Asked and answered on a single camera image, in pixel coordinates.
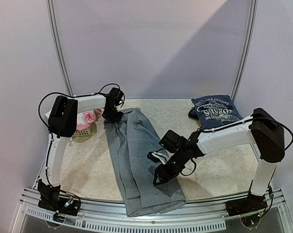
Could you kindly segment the grey garment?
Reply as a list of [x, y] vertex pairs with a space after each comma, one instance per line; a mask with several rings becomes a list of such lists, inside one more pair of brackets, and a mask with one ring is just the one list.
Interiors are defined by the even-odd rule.
[[119, 123], [105, 120], [104, 130], [128, 217], [163, 214], [186, 204], [177, 179], [153, 185], [157, 164], [147, 154], [160, 149], [159, 136], [139, 108], [125, 109]]

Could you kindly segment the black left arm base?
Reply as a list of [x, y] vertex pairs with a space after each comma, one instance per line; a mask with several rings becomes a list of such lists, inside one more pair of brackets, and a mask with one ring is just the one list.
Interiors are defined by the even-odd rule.
[[81, 207], [78, 196], [62, 190], [61, 185], [44, 184], [42, 179], [38, 180], [37, 189], [40, 193], [38, 207], [59, 214], [77, 216]]

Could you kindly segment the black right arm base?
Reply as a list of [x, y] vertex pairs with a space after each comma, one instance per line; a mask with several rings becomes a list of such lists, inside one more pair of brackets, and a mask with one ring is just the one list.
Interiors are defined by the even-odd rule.
[[265, 195], [255, 196], [248, 191], [245, 198], [230, 200], [225, 204], [225, 209], [229, 216], [245, 215], [262, 218], [272, 207], [274, 193], [271, 185], [268, 185], [268, 194], [271, 200], [267, 204]]

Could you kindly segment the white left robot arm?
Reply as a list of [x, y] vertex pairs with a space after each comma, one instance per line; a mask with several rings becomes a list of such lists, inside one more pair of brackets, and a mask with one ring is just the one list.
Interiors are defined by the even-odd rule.
[[124, 93], [113, 88], [108, 94], [94, 93], [81, 97], [57, 96], [48, 117], [49, 148], [46, 154], [46, 183], [60, 185], [60, 171], [64, 151], [77, 128], [77, 115], [89, 110], [103, 109], [108, 122], [120, 122], [123, 112], [117, 107], [124, 102]]

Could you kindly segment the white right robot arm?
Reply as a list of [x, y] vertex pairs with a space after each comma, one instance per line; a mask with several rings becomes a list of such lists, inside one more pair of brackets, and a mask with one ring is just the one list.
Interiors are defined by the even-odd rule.
[[188, 161], [218, 150], [254, 145], [260, 159], [242, 208], [251, 212], [261, 203], [276, 167], [285, 156], [285, 127], [264, 109], [257, 108], [239, 121], [209, 130], [196, 130], [188, 138], [168, 130], [159, 144], [171, 157], [154, 171], [153, 185], [168, 183], [181, 174]]

